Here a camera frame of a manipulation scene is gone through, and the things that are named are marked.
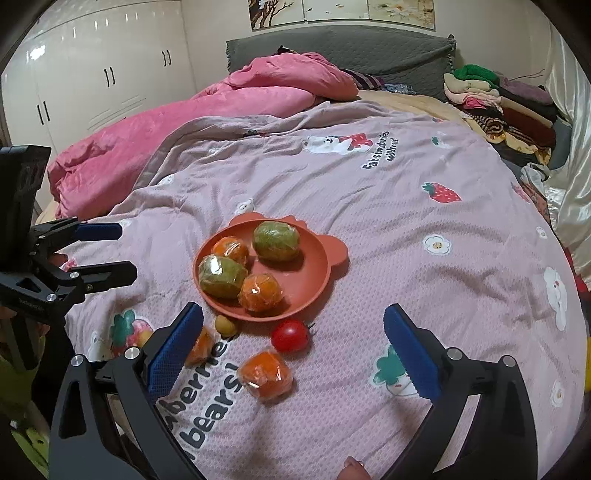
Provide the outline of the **person's hand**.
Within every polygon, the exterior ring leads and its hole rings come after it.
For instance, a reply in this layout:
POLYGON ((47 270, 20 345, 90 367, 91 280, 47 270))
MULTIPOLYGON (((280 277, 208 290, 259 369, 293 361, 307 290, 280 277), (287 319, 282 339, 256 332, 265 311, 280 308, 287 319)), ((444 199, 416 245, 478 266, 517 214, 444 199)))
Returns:
POLYGON ((367 472, 363 463, 352 456, 346 457, 344 467, 339 472, 337 480, 370 480, 370 474, 367 472))

